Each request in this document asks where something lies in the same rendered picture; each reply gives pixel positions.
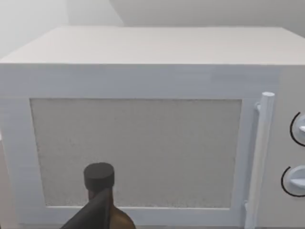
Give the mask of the white microwave knob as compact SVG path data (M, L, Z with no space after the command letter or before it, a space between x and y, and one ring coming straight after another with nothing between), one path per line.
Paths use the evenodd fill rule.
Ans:
M297 145L305 147L305 113L296 113L290 123L289 134Z
M282 190L294 198L305 198L305 165L287 167L282 173Z

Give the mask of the pale microwave oven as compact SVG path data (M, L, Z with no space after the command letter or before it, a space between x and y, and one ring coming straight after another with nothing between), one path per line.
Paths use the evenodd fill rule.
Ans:
M289 134L296 113L305 113L305 38L281 28L72 26L46 33L4 57L1 63L277 67L279 78L277 90L273 92L273 115L256 227L305 229L305 198L287 195L280 184L287 167L305 165L305 147L297 145ZM255 139L256 105L260 100L254 105L257 115L253 129ZM244 205L248 200L255 140L250 147L252 153ZM245 215L244 206L243 223L234 227L244 228Z

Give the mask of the brown bottle with black cap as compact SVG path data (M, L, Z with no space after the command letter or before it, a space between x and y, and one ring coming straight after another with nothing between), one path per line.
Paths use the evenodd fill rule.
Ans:
M89 200L93 200L102 191L107 192L109 229L136 229L132 219L114 204L114 167L105 162L93 163L84 169L83 175Z

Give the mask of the microwave oven door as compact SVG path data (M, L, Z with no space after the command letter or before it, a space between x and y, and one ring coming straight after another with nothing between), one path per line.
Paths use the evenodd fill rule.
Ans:
M83 170L114 166L137 225L240 226L263 65L0 64L0 131L17 220L60 225Z

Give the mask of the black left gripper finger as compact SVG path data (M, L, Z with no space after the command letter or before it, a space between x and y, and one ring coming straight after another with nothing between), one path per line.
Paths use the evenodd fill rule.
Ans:
M110 189L88 191L88 203L62 229L110 229Z

